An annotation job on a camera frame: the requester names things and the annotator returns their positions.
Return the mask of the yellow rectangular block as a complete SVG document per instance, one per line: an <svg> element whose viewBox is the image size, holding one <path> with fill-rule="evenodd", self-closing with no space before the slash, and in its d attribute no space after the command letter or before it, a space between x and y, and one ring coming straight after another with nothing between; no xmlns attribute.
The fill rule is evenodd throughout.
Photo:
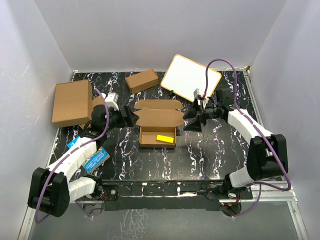
<svg viewBox="0 0 320 240"><path fill-rule="evenodd" d="M175 139L174 139L173 137L171 137L171 136L165 136L165 135L160 135L160 134L158 134L158 135L156 136L156 140L157 140L158 142L173 144Z"/></svg>

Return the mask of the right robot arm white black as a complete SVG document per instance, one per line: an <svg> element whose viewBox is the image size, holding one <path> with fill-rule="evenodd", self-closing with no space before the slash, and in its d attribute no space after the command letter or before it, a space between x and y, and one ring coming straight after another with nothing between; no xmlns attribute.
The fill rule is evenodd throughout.
<svg viewBox="0 0 320 240"><path fill-rule="evenodd" d="M194 101L184 119L191 119L184 131L201 132L208 119L221 118L234 127L249 145L246 165L225 176L219 193L233 199L241 189L253 184L263 184L264 179L288 177L287 141L282 134L273 134L259 125L247 110L238 106L231 92L226 88L215 91L217 103L203 91L194 91Z"/></svg>

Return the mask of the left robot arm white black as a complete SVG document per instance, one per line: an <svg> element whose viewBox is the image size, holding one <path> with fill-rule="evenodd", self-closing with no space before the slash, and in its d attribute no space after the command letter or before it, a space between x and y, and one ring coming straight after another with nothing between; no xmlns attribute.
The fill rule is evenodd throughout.
<svg viewBox="0 0 320 240"><path fill-rule="evenodd" d="M89 174L71 180L74 173L91 157L102 154L107 131L133 127L139 117L128 105L119 110L96 105L79 138L56 162L47 168L38 167L32 174L28 207L54 217L62 216L70 203L88 195L97 200L103 195L99 177Z"/></svg>

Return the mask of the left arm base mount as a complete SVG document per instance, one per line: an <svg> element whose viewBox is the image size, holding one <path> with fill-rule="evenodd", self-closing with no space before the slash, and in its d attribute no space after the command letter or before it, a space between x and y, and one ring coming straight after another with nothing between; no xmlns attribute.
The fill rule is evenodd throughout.
<svg viewBox="0 0 320 240"><path fill-rule="evenodd" d="M116 184L98 186L93 193L80 197L77 201L117 201L119 198L119 187Z"/></svg>

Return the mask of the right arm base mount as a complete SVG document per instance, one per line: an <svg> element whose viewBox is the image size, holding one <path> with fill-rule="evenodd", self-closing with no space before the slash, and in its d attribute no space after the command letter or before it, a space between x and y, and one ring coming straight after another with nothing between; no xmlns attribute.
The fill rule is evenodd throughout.
<svg viewBox="0 0 320 240"><path fill-rule="evenodd" d="M219 198L225 197L227 199L233 199L229 194L234 194L236 199L239 199L243 193L248 193L247 187L233 187L230 180L230 174L224 177L221 185L217 184L206 184L203 188L205 191L205 197L209 200L218 200Z"/></svg>

